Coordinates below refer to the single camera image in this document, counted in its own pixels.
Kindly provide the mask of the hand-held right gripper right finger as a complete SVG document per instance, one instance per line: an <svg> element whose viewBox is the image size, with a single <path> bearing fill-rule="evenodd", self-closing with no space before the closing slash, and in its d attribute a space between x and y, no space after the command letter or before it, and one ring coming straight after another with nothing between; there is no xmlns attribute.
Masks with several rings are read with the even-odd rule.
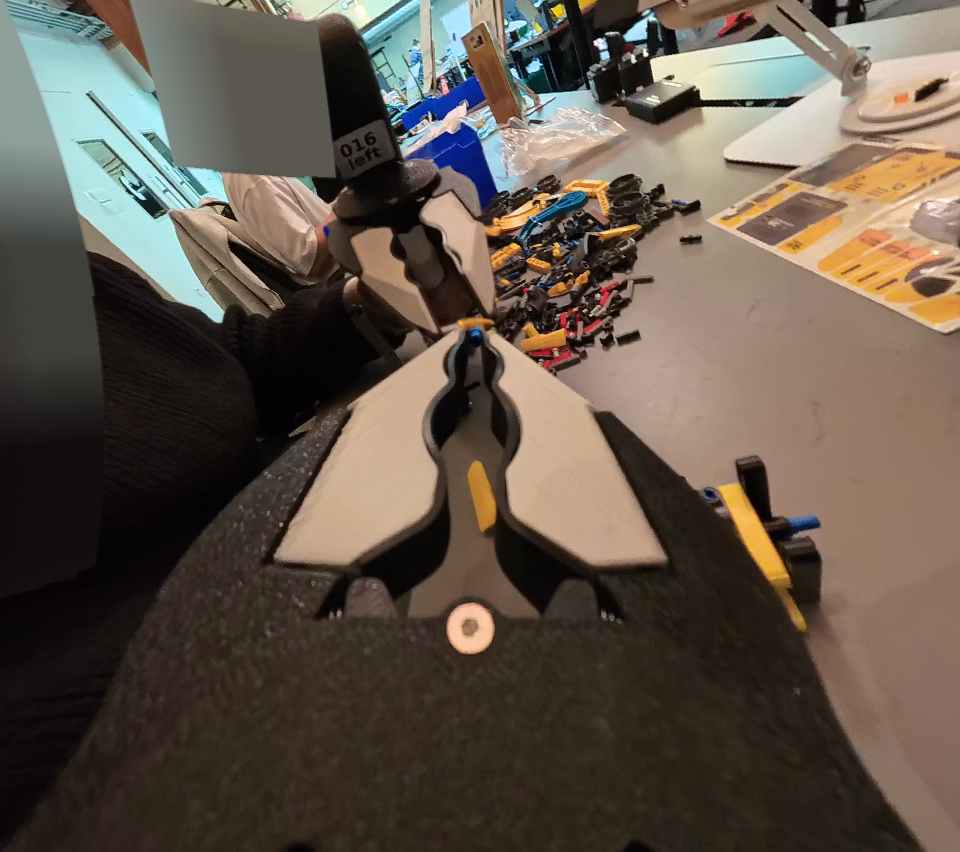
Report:
<svg viewBox="0 0 960 852"><path fill-rule="evenodd" d="M496 333L482 342L494 483L495 554L529 602L565 581L665 569L662 546L587 400Z"/></svg>

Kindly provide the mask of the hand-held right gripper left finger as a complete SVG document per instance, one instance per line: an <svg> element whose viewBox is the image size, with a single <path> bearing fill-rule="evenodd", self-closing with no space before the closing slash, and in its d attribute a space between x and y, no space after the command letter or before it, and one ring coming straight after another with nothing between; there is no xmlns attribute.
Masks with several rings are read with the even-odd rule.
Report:
<svg viewBox="0 0 960 852"><path fill-rule="evenodd" d="M461 421L461 334L451 332L350 407L272 554L278 565L369 577L409 592L450 543L442 447Z"/></svg>

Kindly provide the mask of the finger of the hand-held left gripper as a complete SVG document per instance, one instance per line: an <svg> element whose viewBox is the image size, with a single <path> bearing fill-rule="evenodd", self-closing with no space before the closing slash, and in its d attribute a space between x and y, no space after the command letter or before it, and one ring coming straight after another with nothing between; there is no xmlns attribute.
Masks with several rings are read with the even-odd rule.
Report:
<svg viewBox="0 0 960 852"><path fill-rule="evenodd" d="M482 222L456 192L447 191L426 201L421 223L438 232L441 255L449 263L462 296L468 297L474 312L492 318L496 284Z"/></svg>
<svg viewBox="0 0 960 852"><path fill-rule="evenodd" d="M355 234L351 247L364 284L409 324L437 335L427 294L442 284L445 268L426 228L397 234L388 226L371 227Z"/></svg>

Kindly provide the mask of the pile of toy building pieces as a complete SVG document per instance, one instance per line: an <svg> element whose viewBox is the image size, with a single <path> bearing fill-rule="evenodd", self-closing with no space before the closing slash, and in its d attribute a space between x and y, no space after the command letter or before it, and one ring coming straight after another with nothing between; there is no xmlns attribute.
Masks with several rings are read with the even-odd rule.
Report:
<svg viewBox="0 0 960 852"><path fill-rule="evenodd" d="M591 196L583 209L517 241L529 216L574 190ZM582 363L595 344L637 342L641 332L618 331L617 321L637 288L654 282L637 271L640 243L701 209L698 198L675 198L662 183L646 189L633 173L568 183L551 174L494 194L482 210L496 293L491 331L552 374Z"/></svg>

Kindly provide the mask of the person's left hand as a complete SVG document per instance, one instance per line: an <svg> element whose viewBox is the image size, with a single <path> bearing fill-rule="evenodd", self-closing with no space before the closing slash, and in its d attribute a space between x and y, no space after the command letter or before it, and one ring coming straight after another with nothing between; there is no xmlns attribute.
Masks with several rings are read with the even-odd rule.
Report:
<svg viewBox="0 0 960 852"><path fill-rule="evenodd" d="M478 310L472 289L458 274L446 276L437 287L425 290L423 297L438 327L449 326Z"/></svg>

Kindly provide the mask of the blue storage bin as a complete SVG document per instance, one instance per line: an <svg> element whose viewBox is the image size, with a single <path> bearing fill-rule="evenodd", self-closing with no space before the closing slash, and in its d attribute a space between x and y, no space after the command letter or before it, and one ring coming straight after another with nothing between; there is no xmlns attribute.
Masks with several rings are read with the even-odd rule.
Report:
<svg viewBox="0 0 960 852"><path fill-rule="evenodd" d="M467 111L471 111L486 102L481 84L475 76L470 76L451 87L450 91L443 95L424 99L416 105L415 109L411 110L410 115L416 112L420 116L428 114L435 119L442 119L458 108L462 102L466 102Z"/></svg>
<svg viewBox="0 0 960 852"><path fill-rule="evenodd" d="M427 126L426 131L402 148L405 159L429 159L440 169L467 177L481 205L486 205L497 187L476 129L468 123L446 121Z"/></svg>

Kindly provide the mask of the blue brick separator tool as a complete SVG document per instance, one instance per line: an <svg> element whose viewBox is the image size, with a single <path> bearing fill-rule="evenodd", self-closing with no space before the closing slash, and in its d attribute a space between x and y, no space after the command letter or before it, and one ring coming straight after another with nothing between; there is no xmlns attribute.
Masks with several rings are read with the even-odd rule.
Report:
<svg viewBox="0 0 960 852"><path fill-rule="evenodd" d="M534 233L543 226L580 211L591 198L590 194L582 190L574 190L559 195L541 211L528 217L516 236L516 240L521 245L525 245Z"/></svg>

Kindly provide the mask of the wooden board stand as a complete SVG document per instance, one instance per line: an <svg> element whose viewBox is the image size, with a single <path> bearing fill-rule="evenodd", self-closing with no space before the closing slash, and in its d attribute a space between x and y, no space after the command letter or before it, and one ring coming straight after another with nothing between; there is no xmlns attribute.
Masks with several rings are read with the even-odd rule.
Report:
<svg viewBox="0 0 960 852"><path fill-rule="evenodd" d="M481 22L473 27L463 36L462 42L486 104L498 125L506 125L512 119L522 120L522 95L488 24Z"/></svg>

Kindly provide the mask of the clear plastic bag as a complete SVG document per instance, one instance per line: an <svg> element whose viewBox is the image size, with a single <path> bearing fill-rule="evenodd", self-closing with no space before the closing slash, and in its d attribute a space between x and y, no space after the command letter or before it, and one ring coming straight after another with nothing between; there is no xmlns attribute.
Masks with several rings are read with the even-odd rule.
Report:
<svg viewBox="0 0 960 852"><path fill-rule="evenodd" d="M513 177L564 170L627 136L616 120L575 107L562 107L551 118L535 122L513 117L498 128L504 171Z"/></svg>

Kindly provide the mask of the beige jacket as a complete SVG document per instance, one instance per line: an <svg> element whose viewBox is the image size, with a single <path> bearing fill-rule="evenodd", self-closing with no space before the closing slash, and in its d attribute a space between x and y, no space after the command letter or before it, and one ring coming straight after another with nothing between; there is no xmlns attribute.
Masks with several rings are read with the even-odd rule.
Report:
<svg viewBox="0 0 960 852"><path fill-rule="evenodd" d="M201 287L224 310L238 307L270 316L292 296L289 277L259 255L246 232L223 215L222 203L172 209L168 215L180 247Z"/></svg>

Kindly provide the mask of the small yellow toy assembly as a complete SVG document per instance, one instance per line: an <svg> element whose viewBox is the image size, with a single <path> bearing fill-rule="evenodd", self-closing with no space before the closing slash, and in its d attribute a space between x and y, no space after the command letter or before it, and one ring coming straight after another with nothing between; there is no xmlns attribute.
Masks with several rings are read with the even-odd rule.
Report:
<svg viewBox="0 0 960 852"><path fill-rule="evenodd" d="M734 466L734 482L705 486L701 498L733 528L796 630L806 634L805 609L817 606L822 597L823 560L812 537L821 522L813 514L775 514L768 472L760 456L738 458Z"/></svg>

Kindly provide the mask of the black cylindrical devices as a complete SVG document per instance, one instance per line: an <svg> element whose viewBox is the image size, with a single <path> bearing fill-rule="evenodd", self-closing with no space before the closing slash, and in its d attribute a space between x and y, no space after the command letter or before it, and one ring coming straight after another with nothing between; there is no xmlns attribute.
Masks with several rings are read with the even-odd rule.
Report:
<svg viewBox="0 0 960 852"><path fill-rule="evenodd" d="M651 58L644 47L625 40L618 31L603 34L606 58L586 73L588 88L598 103L629 97L654 83Z"/></svg>

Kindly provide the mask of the black power adapter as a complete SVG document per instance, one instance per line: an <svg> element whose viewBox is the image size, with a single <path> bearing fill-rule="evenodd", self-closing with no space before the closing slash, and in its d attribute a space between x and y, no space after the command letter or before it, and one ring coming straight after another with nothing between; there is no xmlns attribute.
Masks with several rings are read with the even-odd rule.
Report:
<svg viewBox="0 0 960 852"><path fill-rule="evenodd" d="M644 123L660 125L701 105L700 89L692 84L664 78L624 99L628 113Z"/></svg>

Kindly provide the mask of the white stand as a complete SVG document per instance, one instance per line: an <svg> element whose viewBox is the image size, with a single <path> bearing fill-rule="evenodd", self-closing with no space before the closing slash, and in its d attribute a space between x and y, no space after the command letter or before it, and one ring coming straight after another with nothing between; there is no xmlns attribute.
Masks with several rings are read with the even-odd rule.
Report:
<svg viewBox="0 0 960 852"><path fill-rule="evenodd" d="M832 80L730 143L726 161L795 168L859 140L958 146L957 51L873 64L797 0L779 0L760 13Z"/></svg>

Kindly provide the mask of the printed instruction sheet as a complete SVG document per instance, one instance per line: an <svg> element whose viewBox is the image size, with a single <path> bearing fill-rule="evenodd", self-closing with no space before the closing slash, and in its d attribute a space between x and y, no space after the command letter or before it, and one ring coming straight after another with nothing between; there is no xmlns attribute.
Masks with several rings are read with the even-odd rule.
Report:
<svg viewBox="0 0 960 852"><path fill-rule="evenodd" d="M958 146L854 140L710 223L926 328L958 330Z"/></svg>

